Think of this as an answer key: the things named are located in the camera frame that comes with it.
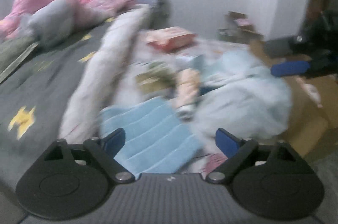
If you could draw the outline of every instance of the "gray ribbed panel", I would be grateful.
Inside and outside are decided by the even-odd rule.
[[[204,182],[199,174],[143,174],[130,185],[117,186],[96,211],[70,221],[28,217],[23,224],[318,224],[312,218],[294,222],[266,220],[249,213],[227,189]]]

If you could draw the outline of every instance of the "clutter pile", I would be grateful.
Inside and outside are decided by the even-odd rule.
[[[142,36],[160,55],[148,57],[134,75],[144,102],[107,107],[100,115],[100,137],[125,129],[126,143],[115,159],[134,175],[199,172],[205,177],[226,160],[215,145],[218,128],[256,139],[287,129],[291,91],[249,51],[220,51],[210,62],[187,49],[196,42],[187,30],[171,27]]]

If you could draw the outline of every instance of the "silver bolt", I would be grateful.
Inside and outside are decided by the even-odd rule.
[[[131,173],[128,172],[121,172],[116,175],[116,179],[119,181],[127,181],[132,178]]]
[[[225,175],[220,172],[213,172],[213,173],[210,173],[208,177],[213,181],[221,181],[225,178]]]

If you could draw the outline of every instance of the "blue striped cloth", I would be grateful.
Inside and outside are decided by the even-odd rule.
[[[100,138],[117,128],[126,132],[114,159],[133,173],[174,173],[202,148],[172,107],[155,97],[130,109],[111,106],[100,112]]]

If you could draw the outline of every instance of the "gray pillow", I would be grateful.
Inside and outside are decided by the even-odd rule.
[[[42,47],[60,44],[73,31],[74,7],[68,0],[54,0],[31,16],[28,27]]]

